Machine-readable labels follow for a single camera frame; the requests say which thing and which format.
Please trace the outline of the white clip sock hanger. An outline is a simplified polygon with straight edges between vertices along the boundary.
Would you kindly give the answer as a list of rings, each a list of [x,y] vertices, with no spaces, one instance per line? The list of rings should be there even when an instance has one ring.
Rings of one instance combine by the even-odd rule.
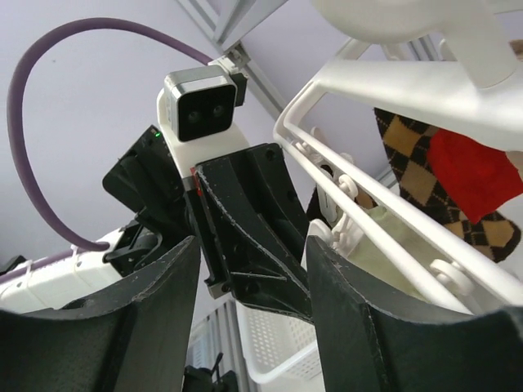
[[[505,218],[473,223],[429,172],[427,152],[440,128],[489,147],[522,145],[522,65],[490,1],[317,1],[315,9],[347,43],[296,94],[274,137],[342,211],[322,238],[343,259],[377,234],[367,211],[384,206],[441,257],[424,269],[391,256],[427,298],[462,314],[522,303],[522,283],[494,262],[518,235]],[[373,107],[399,189],[393,192],[302,129],[327,94]]]

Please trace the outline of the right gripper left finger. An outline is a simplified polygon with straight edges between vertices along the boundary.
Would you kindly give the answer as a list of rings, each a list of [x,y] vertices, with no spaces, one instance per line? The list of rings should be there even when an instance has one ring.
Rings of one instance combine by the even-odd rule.
[[[199,279],[189,236],[60,310],[1,312],[3,391],[179,391]]]

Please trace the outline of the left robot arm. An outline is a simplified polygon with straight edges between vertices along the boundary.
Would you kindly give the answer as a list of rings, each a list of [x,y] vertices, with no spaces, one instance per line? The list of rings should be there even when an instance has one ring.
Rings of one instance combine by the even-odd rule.
[[[55,213],[88,240],[97,240],[130,221],[133,214],[102,188],[102,178],[146,129],[63,131],[27,136],[34,174]],[[1,259],[15,255],[54,255],[69,244],[36,212],[16,174],[7,139],[1,132]]]

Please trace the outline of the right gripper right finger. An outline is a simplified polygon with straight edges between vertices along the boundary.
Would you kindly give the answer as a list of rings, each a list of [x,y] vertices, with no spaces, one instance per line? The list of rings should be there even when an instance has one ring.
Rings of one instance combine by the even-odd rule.
[[[428,304],[306,242],[328,391],[519,391],[522,310],[472,316]]]

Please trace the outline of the pale green sock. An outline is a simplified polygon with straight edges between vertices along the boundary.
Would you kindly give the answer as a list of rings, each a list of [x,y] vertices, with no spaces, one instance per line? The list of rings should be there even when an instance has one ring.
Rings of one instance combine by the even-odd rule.
[[[414,258],[425,270],[441,257],[440,252],[384,206],[370,208],[367,214],[380,227],[377,234],[364,234],[347,259],[363,271],[420,301],[427,298],[402,273],[391,256]]]

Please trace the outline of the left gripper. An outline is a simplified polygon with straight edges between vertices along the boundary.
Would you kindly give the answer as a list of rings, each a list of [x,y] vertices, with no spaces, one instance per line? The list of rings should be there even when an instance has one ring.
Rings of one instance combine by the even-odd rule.
[[[301,267],[309,220],[276,143],[196,165],[192,224],[216,281],[243,305],[313,322]]]

